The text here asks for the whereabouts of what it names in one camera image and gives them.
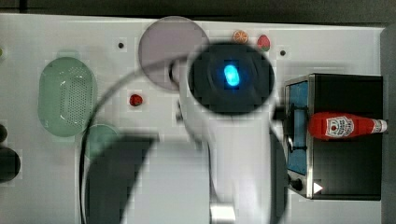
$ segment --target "ketchup bottle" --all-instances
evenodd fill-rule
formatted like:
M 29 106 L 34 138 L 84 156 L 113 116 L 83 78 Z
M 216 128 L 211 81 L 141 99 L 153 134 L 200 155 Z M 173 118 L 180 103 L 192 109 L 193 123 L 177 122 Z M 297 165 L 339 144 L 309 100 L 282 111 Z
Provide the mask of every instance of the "ketchup bottle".
M 383 133 L 387 128 L 387 123 L 382 119 L 367 119 L 347 113 L 320 112 L 308 122 L 309 133 L 323 140 Z

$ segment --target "white cap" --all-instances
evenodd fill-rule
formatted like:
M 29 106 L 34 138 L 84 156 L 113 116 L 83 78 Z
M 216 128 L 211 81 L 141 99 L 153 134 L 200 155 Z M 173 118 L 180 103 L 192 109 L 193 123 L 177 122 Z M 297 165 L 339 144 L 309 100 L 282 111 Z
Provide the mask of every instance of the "white cap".
M 382 120 L 382 119 L 380 119 L 379 122 L 381 122 L 381 131 L 380 131 L 380 132 L 383 133 L 384 131 L 387 130 L 388 124 L 387 124 L 386 121 L 384 121 L 384 120 Z

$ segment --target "blue light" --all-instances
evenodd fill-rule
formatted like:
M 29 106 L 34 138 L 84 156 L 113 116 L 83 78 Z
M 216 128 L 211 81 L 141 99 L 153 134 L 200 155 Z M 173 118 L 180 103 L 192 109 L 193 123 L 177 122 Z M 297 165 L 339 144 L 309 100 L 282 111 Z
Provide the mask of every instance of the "blue light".
M 233 65 L 225 66 L 224 75 L 227 80 L 227 83 L 230 86 L 237 86 L 239 84 L 239 74 L 235 66 Z

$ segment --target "white table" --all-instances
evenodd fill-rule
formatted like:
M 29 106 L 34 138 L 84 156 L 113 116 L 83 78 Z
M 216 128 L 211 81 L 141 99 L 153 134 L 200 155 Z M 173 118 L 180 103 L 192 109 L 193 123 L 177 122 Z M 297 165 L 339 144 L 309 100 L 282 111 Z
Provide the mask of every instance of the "white table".
M 98 80 L 99 96 L 112 83 L 135 70 L 140 36 L 154 20 L 0 15 L 0 122 L 8 129 L 5 145 L 21 156 L 21 172 L 0 187 L 0 222 L 79 223 L 78 137 L 48 133 L 37 117 L 38 81 L 44 67 L 61 49 L 79 51 Z M 197 22 L 211 40 L 229 39 L 236 29 L 255 44 L 267 35 L 267 53 L 278 84 L 309 73 L 380 75 L 380 28 Z M 119 42 L 124 49 L 118 48 Z M 132 92 L 145 104 L 131 108 Z M 188 139 L 176 124 L 177 94 L 153 86 L 145 77 L 127 85 L 106 104 L 100 119 L 120 130 L 154 130 L 162 139 Z M 169 119 L 161 119 L 162 113 Z M 380 223 L 380 202 L 310 201 L 290 191 L 284 223 Z

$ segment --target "black box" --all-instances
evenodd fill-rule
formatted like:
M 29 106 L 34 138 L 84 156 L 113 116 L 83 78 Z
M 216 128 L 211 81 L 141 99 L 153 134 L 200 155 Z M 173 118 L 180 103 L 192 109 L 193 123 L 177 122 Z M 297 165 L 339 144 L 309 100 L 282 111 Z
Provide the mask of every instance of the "black box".
M 306 123 L 309 116 L 324 111 L 382 119 L 382 77 L 312 74 L 286 82 L 285 96 L 288 117 L 284 126 L 295 132 L 285 129 L 288 173 L 294 184 L 298 179 L 302 183 L 301 190 L 295 185 L 290 189 L 315 200 L 379 201 L 382 133 L 323 141 L 307 133 Z M 291 119 L 291 103 L 299 105 L 294 109 L 300 109 L 292 113 L 295 120 Z M 305 116 L 297 118 L 298 113 Z

